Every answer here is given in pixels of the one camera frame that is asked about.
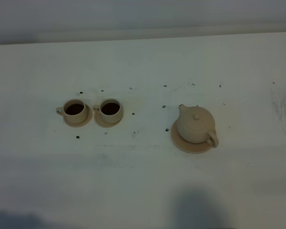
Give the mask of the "beige ceramic teapot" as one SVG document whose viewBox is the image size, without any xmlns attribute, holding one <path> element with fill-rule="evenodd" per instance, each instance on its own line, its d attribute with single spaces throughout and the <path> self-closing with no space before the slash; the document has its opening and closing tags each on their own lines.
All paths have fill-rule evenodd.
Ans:
<svg viewBox="0 0 286 229">
<path fill-rule="evenodd" d="M 176 120 L 180 137 L 190 144 L 208 143 L 216 148 L 219 140 L 215 130 L 215 119 L 205 108 L 199 106 L 178 106 L 179 116 Z"/>
</svg>

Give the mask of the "beige teapot saucer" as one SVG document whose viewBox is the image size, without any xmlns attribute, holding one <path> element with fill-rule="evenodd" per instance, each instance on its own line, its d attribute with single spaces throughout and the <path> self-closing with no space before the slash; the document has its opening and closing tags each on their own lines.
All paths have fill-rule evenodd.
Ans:
<svg viewBox="0 0 286 229">
<path fill-rule="evenodd" d="M 189 142 L 186 142 L 181 136 L 179 135 L 179 132 L 177 130 L 177 123 L 176 121 L 173 123 L 171 128 L 171 138 L 173 143 L 177 148 L 180 150 L 190 153 L 190 154 L 201 154 L 204 152 L 207 152 L 212 147 L 207 143 L 199 143 L 199 144 L 192 144 Z"/>
</svg>

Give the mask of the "right beige teacup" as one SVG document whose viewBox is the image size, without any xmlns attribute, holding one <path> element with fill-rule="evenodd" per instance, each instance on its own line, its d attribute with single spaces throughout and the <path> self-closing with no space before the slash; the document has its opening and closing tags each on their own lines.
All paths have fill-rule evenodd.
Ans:
<svg viewBox="0 0 286 229">
<path fill-rule="evenodd" d="M 100 113 L 107 123 L 115 123 L 119 120 L 119 116 L 123 116 L 123 106 L 116 99 L 104 100 L 100 105 L 94 105 L 92 110 Z"/>
</svg>

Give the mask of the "beige teacup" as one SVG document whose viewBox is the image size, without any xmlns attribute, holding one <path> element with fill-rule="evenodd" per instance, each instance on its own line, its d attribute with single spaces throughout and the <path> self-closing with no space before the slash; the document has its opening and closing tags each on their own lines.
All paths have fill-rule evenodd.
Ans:
<svg viewBox="0 0 286 229">
<path fill-rule="evenodd" d="M 73 124 L 83 122 L 87 118 L 88 112 L 86 104 L 79 99 L 68 100 L 63 107 L 56 108 L 58 115 L 66 117 L 67 121 Z"/>
<path fill-rule="evenodd" d="M 123 116 L 123 106 L 116 99 L 104 100 L 100 105 L 94 105 L 92 110 L 100 113 L 107 123 L 115 123 L 119 120 L 119 116 Z"/>
</svg>

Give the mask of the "right teacup saucer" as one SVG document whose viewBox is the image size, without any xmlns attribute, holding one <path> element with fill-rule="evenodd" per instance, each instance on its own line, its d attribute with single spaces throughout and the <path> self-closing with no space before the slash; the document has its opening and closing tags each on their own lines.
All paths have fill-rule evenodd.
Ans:
<svg viewBox="0 0 286 229">
<path fill-rule="evenodd" d="M 113 126 L 118 125 L 120 123 L 120 121 L 122 120 L 123 116 L 119 116 L 118 118 L 119 118 L 119 120 L 115 123 L 107 123 L 103 120 L 100 113 L 97 113 L 97 112 L 94 113 L 94 120 L 95 120 L 96 124 L 100 127 L 103 127 L 103 128 L 111 128 Z"/>
</svg>

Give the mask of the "teacup saucer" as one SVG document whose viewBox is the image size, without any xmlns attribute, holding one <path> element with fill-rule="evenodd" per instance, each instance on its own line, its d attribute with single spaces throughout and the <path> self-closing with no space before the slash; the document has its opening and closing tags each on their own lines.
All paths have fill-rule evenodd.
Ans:
<svg viewBox="0 0 286 229">
<path fill-rule="evenodd" d="M 120 121 L 122 120 L 123 116 L 119 116 L 118 118 L 119 118 L 119 120 L 115 123 L 107 123 L 103 120 L 100 113 L 97 113 L 97 112 L 94 113 L 94 120 L 95 120 L 96 124 L 100 127 L 103 127 L 103 128 L 111 128 L 113 126 L 118 125 L 120 123 Z"/>
<path fill-rule="evenodd" d="M 66 125 L 68 125 L 70 127 L 78 128 L 78 127 L 82 127 L 82 126 L 88 124 L 90 122 L 91 118 L 92 118 L 92 112 L 89 111 L 87 118 L 83 122 L 81 122 L 81 123 L 78 123 L 78 124 L 70 123 L 70 122 L 67 121 L 66 117 L 64 117 L 63 120 L 64 120 L 64 123 Z"/>
</svg>

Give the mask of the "left teacup saucer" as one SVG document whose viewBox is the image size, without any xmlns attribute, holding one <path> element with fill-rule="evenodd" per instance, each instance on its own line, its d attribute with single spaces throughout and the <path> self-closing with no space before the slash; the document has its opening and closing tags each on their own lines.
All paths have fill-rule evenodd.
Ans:
<svg viewBox="0 0 286 229">
<path fill-rule="evenodd" d="M 78 128 L 78 127 L 82 127 L 82 126 L 88 124 L 90 122 L 91 118 L 92 118 L 92 112 L 89 111 L 87 118 L 83 122 L 81 122 L 81 123 L 78 123 L 78 124 L 70 123 L 70 122 L 67 121 L 66 117 L 64 117 L 63 120 L 64 120 L 64 123 L 66 125 L 68 125 L 70 127 Z"/>
</svg>

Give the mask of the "left beige teacup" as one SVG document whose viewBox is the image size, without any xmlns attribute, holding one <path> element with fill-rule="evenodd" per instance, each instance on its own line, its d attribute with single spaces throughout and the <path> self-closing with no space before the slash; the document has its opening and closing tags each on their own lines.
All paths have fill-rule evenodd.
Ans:
<svg viewBox="0 0 286 229">
<path fill-rule="evenodd" d="M 67 121 L 73 124 L 83 122 L 87 118 L 88 112 L 86 104 L 79 99 L 68 100 L 63 107 L 56 108 L 58 115 L 66 117 Z"/>
</svg>

